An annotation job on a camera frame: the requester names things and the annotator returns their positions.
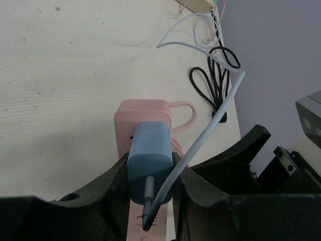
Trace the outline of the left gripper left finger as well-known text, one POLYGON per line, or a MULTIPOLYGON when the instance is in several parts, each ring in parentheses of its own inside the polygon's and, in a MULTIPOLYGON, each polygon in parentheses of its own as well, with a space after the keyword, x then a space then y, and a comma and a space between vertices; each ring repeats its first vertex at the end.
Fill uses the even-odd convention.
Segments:
POLYGON ((127 158, 58 201, 1 198, 1 240, 126 240, 127 158))

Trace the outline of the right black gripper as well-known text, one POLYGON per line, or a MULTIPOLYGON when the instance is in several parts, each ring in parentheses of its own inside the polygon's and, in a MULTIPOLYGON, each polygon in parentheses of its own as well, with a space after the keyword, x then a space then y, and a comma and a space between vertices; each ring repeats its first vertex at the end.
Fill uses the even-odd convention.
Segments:
POLYGON ((250 163, 270 138, 270 132, 255 125, 241 140, 222 153, 191 169, 221 191, 231 195, 263 193, 320 193, 320 175, 300 155, 277 147, 259 177, 250 163))

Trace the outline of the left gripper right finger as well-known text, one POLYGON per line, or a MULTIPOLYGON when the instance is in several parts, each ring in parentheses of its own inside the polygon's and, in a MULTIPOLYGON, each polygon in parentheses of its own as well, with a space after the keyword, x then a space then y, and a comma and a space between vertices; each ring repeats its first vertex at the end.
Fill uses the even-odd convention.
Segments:
POLYGON ((173 195, 177 240, 320 240, 320 193, 231 195, 186 168, 173 195))

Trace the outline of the light blue usb charger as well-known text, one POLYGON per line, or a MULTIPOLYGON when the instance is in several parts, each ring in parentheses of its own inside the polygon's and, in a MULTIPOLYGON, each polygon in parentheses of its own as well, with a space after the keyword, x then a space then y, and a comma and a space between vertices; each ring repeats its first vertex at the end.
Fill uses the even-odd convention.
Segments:
POLYGON ((154 196, 173 169, 170 128, 161 121, 140 122, 133 134, 127 159, 131 200, 144 203, 145 181, 154 178, 154 196))

